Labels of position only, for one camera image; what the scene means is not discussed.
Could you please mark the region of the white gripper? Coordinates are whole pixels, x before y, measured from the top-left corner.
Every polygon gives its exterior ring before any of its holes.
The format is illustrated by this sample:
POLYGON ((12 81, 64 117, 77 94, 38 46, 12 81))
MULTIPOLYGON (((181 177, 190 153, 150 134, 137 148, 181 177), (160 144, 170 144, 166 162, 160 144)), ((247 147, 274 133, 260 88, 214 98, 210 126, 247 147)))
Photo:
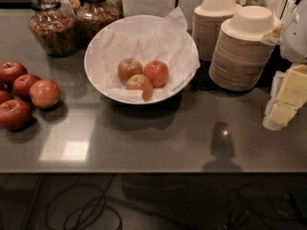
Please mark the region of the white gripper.
POLYGON ((263 119, 266 129, 281 130, 307 102, 307 0, 301 0, 261 42, 278 45, 280 55, 293 63, 285 73, 275 73, 263 119))

